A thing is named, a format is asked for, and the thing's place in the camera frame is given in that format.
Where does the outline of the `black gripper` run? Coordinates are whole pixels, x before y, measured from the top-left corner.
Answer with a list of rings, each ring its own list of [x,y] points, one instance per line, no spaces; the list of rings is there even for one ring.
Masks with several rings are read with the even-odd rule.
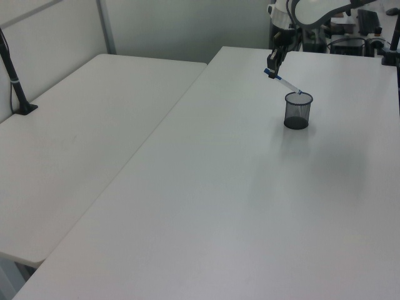
[[[269,77],[275,79],[282,63],[284,62],[289,48],[294,44],[296,31],[291,28],[288,30],[274,27],[271,32],[273,52],[267,57],[267,68]]]

